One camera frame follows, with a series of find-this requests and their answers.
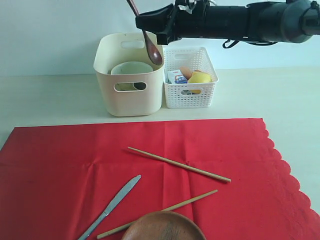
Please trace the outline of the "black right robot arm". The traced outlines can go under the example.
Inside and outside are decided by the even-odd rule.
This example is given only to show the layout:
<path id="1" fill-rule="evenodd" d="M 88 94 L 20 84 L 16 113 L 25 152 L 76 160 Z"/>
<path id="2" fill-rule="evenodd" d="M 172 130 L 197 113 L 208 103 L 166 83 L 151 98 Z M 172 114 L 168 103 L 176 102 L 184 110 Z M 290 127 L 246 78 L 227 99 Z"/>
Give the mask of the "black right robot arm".
<path id="1" fill-rule="evenodd" d="M 320 33 L 320 5 L 315 0 L 261 1 L 246 6 L 214 5 L 211 0 L 177 0 L 135 18 L 138 29 L 168 45 L 182 38 L 224 40 L 254 46 L 301 44 Z"/>

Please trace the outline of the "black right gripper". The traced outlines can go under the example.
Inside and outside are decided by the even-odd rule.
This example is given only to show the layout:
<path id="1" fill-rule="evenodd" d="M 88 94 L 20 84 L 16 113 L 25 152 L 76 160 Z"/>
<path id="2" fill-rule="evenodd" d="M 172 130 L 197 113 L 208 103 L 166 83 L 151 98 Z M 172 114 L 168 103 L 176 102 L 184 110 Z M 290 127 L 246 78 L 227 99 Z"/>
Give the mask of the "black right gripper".
<path id="1" fill-rule="evenodd" d="M 175 6 L 171 3 L 135 18 L 138 29 L 158 32 L 158 45 L 169 45 L 182 38 L 242 41 L 248 37 L 248 24 L 247 6 L 209 3 L 176 3 Z"/>

